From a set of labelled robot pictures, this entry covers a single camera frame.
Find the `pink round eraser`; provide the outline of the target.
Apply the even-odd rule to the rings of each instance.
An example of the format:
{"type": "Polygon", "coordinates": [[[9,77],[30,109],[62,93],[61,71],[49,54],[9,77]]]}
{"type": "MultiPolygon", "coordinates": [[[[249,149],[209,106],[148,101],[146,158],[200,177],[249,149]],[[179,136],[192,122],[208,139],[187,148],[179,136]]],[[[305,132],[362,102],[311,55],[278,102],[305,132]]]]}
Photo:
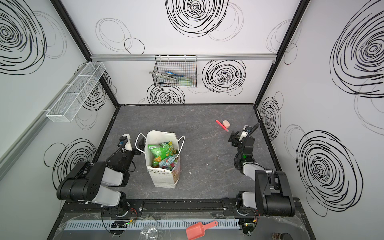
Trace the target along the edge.
{"type": "Polygon", "coordinates": [[[223,125],[224,125],[226,128],[229,128],[231,124],[230,124],[229,121],[224,120],[224,121],[223,121],[223,125]]]}

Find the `white paper bag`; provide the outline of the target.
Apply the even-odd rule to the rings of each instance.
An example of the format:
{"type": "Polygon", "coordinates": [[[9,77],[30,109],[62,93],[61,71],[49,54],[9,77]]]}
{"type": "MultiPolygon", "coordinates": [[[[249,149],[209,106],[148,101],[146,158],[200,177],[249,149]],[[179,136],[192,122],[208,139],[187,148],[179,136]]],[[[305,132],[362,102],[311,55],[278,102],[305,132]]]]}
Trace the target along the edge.
{"type": "Polygon", "coordinates": [[[140,133],[135,141],[139,149],[139,140],[144,141],[147,170],[156,188],[174,189],[180,179],[181,152],[185,143],[185,136],[178,138],[175,133],[152,130],[143,135],[140,133]]]}

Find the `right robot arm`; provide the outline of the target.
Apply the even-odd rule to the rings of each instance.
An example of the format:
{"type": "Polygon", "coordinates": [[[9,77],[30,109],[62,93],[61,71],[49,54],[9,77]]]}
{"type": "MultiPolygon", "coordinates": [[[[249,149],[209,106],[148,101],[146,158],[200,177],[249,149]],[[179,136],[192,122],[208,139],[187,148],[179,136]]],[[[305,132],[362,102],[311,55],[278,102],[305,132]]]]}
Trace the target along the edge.
{"type": "Polygon", "coordinates": [[[293,217],[296,214],[286,173],[263,167],[253,158],[255,139],[246,131],[232,132],[229,143],[237,148],[235,169],[254,181],[252,192],[239,192],[236,208],[241,215],[256,212],[257,216],[293,217]]]}

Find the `green items in basket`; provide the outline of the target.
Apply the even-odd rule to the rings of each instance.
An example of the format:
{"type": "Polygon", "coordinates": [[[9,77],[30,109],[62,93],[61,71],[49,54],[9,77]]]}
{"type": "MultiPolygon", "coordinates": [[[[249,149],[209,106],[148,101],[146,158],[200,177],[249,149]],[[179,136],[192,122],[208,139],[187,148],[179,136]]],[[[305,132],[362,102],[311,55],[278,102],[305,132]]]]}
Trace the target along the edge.
{"type": "Polygon", "coordinates": [[[174,74],[172,72],[165,72],[164,78],[168,83],[177,85],[179,87],[191,87],[193,85],[193,80],[183,75],[174,74]]]}

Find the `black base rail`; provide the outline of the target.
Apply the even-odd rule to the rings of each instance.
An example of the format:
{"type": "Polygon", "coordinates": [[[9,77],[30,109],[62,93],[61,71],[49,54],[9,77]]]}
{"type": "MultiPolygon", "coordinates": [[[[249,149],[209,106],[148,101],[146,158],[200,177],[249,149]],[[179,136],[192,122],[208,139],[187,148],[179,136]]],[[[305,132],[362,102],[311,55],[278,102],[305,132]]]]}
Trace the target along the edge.
{"type": "Polygon", "coordinates": [[[100,210],[107,216],[122,216],[125,213],[129,217],[141,217],[149,213],[168,212],[207,212],[216,216],[224,217],[252,217],[255,213],[261,216],[293,217],[298,198],[294,198],[290,204],[273,204],[267,210],[251,207],[243,207],[241,200],[237,199],[185,199],[185,200],[127,200],[125,204],[116,207],[102,207],[93,203],[69,202],[65,203],[62,212],[64,213],[96,213],[100,210]]]}

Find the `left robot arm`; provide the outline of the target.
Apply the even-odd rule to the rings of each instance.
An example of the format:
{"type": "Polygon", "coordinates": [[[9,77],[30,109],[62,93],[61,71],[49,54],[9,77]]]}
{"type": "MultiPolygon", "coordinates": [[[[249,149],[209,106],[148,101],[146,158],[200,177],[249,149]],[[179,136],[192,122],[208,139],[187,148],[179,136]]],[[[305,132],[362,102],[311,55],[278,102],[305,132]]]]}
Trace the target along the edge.
{"type": "Polygon", "coordinates": [[[140,149],[118,150],[104,162],[76,164],[59,184],[57,198],[128,210],[130,204],[126,194],[113,188],[127,185],[133,158],[140,154],[140,149]]]}

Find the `teal snack packet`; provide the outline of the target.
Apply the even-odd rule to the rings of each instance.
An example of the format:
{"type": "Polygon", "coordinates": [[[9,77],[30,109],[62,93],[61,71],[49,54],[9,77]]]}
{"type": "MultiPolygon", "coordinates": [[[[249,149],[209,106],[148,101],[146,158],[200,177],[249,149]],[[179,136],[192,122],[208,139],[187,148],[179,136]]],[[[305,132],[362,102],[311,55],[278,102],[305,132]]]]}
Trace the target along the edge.
{"type": "Polygon", "coordinates": [[[159,162],[159,168],[172,171],[178,163],[178,156],[169,156],[159,162]]]}

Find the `dark jar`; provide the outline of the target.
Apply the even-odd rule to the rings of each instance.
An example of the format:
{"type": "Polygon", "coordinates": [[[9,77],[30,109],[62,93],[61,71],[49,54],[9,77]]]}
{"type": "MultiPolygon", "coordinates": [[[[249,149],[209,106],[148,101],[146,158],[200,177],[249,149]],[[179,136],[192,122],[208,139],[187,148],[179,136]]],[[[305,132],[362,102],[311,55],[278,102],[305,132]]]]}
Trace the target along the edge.
{"type": "Polygon", "coordinates": [[[272,240],[293,240],[289,233],[273,233],[272,240]]]}

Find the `clear wall shelf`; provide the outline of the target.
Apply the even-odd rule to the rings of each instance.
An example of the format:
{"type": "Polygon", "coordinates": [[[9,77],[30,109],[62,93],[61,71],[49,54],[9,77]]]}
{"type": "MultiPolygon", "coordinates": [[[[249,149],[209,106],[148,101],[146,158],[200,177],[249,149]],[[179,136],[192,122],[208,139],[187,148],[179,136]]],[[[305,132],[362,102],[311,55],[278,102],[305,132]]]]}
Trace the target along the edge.
{"type": "Polygon", "coordinates": [[[106,101],[106,92],[100,84],[106,68],[102,62],[88,62],[74,75],[59,99],[46,113],[54,123],[72,122],[81,109],[96,112],[106,101]]]}

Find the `green snack packet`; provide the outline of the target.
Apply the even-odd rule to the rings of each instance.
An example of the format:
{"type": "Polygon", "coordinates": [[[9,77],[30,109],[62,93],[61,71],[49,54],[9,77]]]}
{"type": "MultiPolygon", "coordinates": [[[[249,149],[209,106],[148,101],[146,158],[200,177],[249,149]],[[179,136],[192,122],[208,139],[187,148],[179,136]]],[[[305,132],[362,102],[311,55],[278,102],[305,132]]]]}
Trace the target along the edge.
{"type": "Polygon", "coordinates": [[[173,147],[172,142],[162,143],[159,145],[148,145],[148,149],[158,162],[178,153],[178,151],[173,147]]]}

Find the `clear glass bowl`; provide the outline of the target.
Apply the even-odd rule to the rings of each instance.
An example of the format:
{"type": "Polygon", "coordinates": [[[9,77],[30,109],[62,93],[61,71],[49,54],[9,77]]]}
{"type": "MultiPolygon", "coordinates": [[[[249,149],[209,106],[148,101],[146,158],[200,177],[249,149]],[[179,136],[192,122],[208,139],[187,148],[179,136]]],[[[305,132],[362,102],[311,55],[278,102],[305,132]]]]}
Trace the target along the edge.
{"type": "Polygon", "coordinates": [[[159,230],[154,225],[146,225],[140,232],[139,240],[157,240],[159,230]]]}

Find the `pink marker pen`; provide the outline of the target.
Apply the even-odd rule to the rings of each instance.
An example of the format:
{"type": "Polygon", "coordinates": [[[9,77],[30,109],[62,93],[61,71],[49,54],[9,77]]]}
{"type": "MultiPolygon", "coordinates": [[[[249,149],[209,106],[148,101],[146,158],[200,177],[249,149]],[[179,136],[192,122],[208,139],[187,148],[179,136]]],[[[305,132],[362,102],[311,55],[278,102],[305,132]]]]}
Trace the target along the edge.
{"type": "Polygon", "coordinates": [[[217,123],[223,130],[225,130],[227,133],[229,132],[228,128],[226,128],[226,127],[224,126],[224,124],[222,124],[219,120],[216,120],[216,123],[217,123]]]}

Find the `red plastic scoop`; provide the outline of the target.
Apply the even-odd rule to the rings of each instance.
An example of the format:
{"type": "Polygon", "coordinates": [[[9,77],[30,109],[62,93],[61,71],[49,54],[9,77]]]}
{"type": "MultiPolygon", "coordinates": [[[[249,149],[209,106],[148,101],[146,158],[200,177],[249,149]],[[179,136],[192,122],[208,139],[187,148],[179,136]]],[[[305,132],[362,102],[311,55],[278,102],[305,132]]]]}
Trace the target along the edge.
{"type": "Polygon", "coordinates": [[[211,229],[218,226],[217,221],[213,221],[211,223],[203,225],[203,223],[196,223],[186,229],[186,234],[188,240],[196,240],[205,235],[205,231],[207,229],[211,229]]]}

